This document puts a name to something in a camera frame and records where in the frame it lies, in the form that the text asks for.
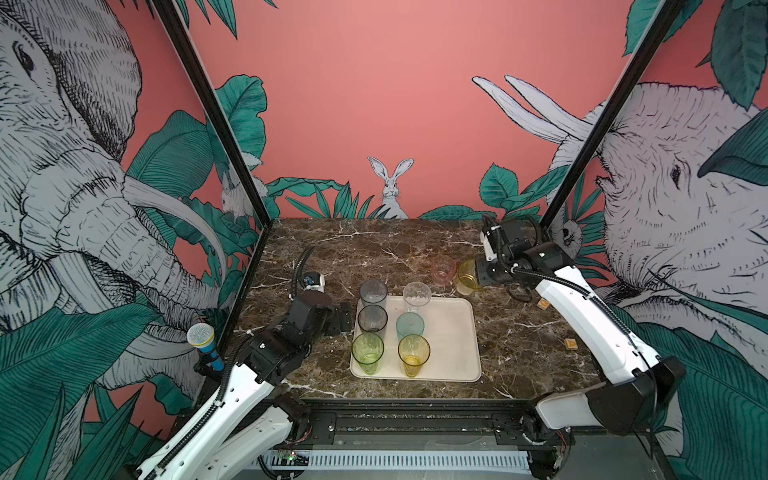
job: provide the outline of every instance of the green cup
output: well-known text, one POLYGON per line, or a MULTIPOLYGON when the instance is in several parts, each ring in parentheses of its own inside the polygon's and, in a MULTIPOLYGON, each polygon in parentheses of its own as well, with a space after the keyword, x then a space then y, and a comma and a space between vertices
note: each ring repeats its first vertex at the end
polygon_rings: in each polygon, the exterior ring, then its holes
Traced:
POLYGON ((376 373, 383 355, 384 341, 375 333, 365 332, 352 342, 352 357, 368 375, 376 373))

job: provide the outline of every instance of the rabbit illustration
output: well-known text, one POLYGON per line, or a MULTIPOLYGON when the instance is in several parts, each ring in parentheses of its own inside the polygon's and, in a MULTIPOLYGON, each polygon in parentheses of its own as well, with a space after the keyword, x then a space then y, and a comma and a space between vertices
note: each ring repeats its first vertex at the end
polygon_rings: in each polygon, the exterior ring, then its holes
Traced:
POLYGON ((389 176, 384 164, 375 159, 374 157, 368 157, 371 162, 371 167, 376 175, 379 175, 384 179, 384 193, 382 195, 382 211, 389 209, 384 215, 384 218, 408 218, 408 214, 400 208, 400 204, 397 203, 397 197, 400 196, 400 189, 397 187, 397 178, 404 174, 410 167, 413 166, 413 159, 407 158, 400 162, 395 169, 395 173, 389 176))

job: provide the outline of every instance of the pink wall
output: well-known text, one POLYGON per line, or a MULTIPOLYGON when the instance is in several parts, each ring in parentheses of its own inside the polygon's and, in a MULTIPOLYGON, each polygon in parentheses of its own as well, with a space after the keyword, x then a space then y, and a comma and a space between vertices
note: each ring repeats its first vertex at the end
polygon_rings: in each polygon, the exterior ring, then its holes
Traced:
MULTIPOLYGON (((254 174, 350 181, 366 198, 383 187, 369 155, 390 173, 412 157, 398 182, 410 217, 446 204, 488 210, 478 185, 492 163, 521 189, 548 169, 556 145, 513 125, 472 77, 506 85, 512 74, 583 116, 627 61, 631 0, 277 3, 235 0, 237 38, 189 7, 215 88, 236 74, 264 81, 267 142, 254 174)), ((303 216, 278 204, 284 217, 303 216)))

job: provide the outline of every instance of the rabbit ear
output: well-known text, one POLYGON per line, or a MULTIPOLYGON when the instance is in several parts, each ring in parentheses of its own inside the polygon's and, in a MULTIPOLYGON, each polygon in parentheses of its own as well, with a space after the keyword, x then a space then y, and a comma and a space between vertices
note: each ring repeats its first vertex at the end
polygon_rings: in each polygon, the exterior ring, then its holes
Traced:
POLYGON ((413 159, 412 158, 406 158, 402 162, 400 162, 397 165, 397 168, 395 169, 395 173, 392 174, 392 178, 397 178, 400 175, 404 174, 410 167, 413 167, 413 159))
POLYGON ((371 167, 373 167, 373 171, 376 175, 379 175, 384 180, 389 179, 389 172, 380 160, 377 160, 374 157, 368 157, 368 161, 371 162, 371 167))

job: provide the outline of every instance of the cable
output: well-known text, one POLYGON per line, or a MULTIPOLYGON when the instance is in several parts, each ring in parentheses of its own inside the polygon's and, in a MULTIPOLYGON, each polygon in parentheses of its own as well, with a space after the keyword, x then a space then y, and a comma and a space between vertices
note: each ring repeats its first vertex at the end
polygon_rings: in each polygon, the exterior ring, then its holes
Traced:
MULTIPOLYGON (((285 477, 285 475, 282 475, 282 474, 276 475, 275 472, 270 471, 267 468, 267 466, 266 466, 266 463, 264 461, 264 456, 263 455, 259 455, 258 460, 259 460, 259 466, 261 467, 261 471, 264 472, 264 475, 266 475, 267 477, 271 478, 272 480, 277 480, 278 478, 284 478, 285 477)), ((305 471, 306 471, 306 469, 304 469, 304 470, 286 470, 286 475, 288 477, 290 477, 290 478, 296 478, 299 475, 303 474, 305 471)))
POLYGON ((149 472, 149 475, 147 475, 145 480, 154 480, 157 477, 158 469, 165 470, 165 467, 167 467, 168 464, 173 461, 174 457, 178 455, 185 446, 187 446, 187 443, 189 443, 190 440, 205 426, 205 424, 208 423, 208 420, 214 416, 214 413, 219 408, 217 403, 221 403, 221 400, 223 400, 224 396, 227 394, 227 387, 230 384, 230 376, 232 375, 232 368, 234 367, 237 354, 240 352, 240 349, 243 348, 243 345, 245 345, 246 342, 250 341, 252 338, 253 334, 249 331, 238 341, 238 343, 235 345, 232 355, 224 363, 224 370, 221 374, 221 384, 219 384, 219 390, 216 394, 216 401, 214 401, 214 403, 208 407, 208 410, 203 414, 200 420, 197 421, 192 429, 190 429, 190 431, 187 432, 187 434, 167 453, 167 455, 165 455, 163 459, 157 463, 152 471, 149 472))
POLYGON ((616 316, 614 311, 611 310, 611 308, 603 301, 602 298, 590 292, 589 290, 585 289, 581 285, 573 283, 570 280, 566 280, 565 278, 560 278, 559 276, 552 276, 552 275, 547 275, 545 273, 534 272, 531 270, 519 269, 516 266, 513 266, 512 268, 510 268, 509 273, 511 273, 512 275, 516 273, 523 273, 524 275, 533 276, 541 280, 549 280, 550 282, 560 283, 561 285, 565 285, 568 288, 571 288, 579 292, 584 298, 589 299, 600 310, 602 310, 603 313, 605 313, 608 319, 629 339, 630 345, 632 345, 632 348, 634 348, 634 351, 637 352, 637 354, 643 360, 643 363, 645 363, 646 368, 648 368, 648 375, 650 375, 651 382, 654 384, 654 407, 653 407, 653 410, 651 410, 651 414, 650 414, 650 426, 651 428, 653 428, 653 425, 656 422, 656 411, 658 408, 658 396, 659 396, 658 384, 656 383, 656 374, 654 373, 654 370, 650 367, 650 363, 648 363, 648 361, 646 360, 645 355, 643 355, 640 349, 637 348, 637 345, 635 344, 634 340, 632 340, 632 335, 631 335, 632 330, 630 330, 630 328, 624 322, 622 322, 618 316, 616 316))

